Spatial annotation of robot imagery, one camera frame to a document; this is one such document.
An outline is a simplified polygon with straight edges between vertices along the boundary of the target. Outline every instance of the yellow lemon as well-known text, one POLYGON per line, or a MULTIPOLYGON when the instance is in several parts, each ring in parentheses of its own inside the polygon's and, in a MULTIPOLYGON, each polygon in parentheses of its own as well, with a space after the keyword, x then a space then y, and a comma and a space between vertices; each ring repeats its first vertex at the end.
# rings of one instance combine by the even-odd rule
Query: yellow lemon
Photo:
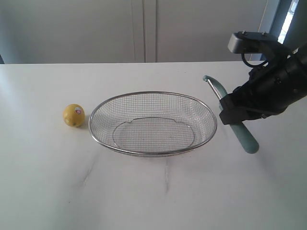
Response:
POLYGON ((78 104, 70 104, 65 108, 63 118, 68 126, 78 127, 85 120, 84 110, 78 104))

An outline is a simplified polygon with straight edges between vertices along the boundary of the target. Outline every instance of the tabletop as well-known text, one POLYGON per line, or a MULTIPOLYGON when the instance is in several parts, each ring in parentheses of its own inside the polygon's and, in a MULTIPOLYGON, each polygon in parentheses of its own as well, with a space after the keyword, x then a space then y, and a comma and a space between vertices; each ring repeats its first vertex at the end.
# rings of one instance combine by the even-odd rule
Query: tabletop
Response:
POLYGON ((260 144, 247 154, 202 80, 230 92, 248 71, 242 62, 0 65, 0 228, 307 229, 307 99, 245 122, 260 144), (215 136, 181 155, 139 158, 100 146, 87 123, 63 122, 69 104, 88 119, 137 91, 200 99, 218 118, 215 136))

